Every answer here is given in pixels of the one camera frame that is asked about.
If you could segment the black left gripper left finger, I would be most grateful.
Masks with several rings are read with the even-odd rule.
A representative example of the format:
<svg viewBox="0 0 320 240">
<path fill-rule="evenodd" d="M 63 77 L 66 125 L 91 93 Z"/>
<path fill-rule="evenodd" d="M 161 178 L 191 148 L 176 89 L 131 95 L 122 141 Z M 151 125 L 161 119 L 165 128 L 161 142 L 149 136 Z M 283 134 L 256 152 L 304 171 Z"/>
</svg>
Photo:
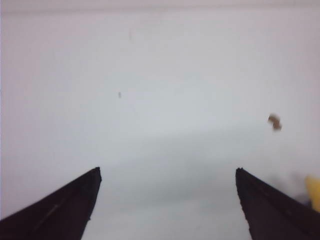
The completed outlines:
<svg viewBox="0 0 320 240">
<path fill-rule="evenodd" d="M 43 199 L 0 221 L 2 240 L 80 240 L 102 181 L 95 167 Z"/>
</svg>

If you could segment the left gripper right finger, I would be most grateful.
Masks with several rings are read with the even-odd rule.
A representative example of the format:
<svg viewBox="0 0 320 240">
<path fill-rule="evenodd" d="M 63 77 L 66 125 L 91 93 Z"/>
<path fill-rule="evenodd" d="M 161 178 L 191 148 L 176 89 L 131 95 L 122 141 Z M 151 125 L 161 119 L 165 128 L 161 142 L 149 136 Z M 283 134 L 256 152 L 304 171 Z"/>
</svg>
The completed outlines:
<svg viewBox="0 0 320 240">
<path fill-rule="evenodd" d="M 239 202 L 253 240 L 318 240 L 320 214 L 243 168 L 235 171 Z"/>
</svg>

